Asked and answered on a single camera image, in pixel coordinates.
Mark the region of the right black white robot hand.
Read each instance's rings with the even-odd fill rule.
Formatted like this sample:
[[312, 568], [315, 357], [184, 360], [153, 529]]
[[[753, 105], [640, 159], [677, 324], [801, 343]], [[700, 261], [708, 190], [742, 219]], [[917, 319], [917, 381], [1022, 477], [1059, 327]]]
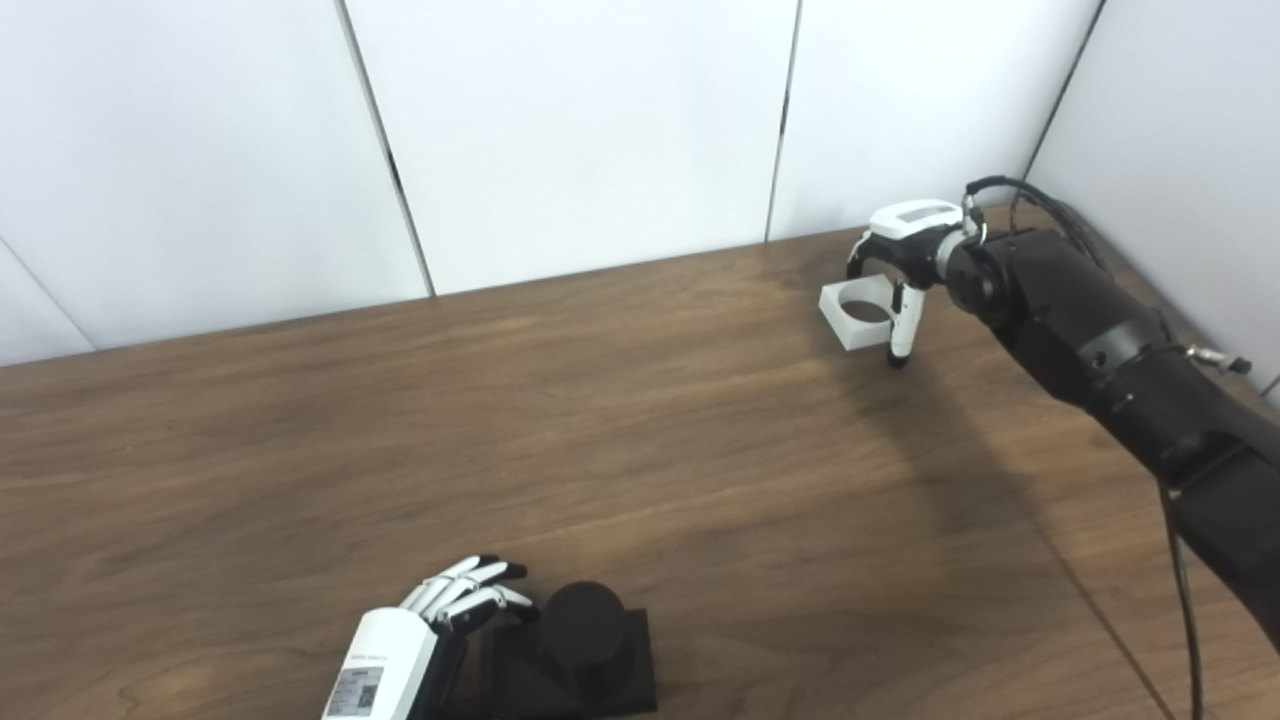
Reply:
[[864, 275], [867, 261], [900, 273], [890, 282], [890, 338], [887, 360], [904, 369], [913, 354], [925, 292], [945, 281], [951, 252], [987, 237], [986, 218], [970, 200], [957, 206], [942, 200], [896, 202], [874, 211], [869, 225], [852, 246], [846, 278]]

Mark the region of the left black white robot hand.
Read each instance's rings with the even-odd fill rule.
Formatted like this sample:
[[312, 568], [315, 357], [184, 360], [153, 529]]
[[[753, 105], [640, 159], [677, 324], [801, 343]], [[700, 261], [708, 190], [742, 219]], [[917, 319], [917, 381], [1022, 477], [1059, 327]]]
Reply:
[[396, 606], [362, 615], [324, 705], [324, 719], [443, 719], [471, 635], [507, 614], [540, 616], [507, 584], [529, 574], [492, 553], [467, 556], [421, 580]]

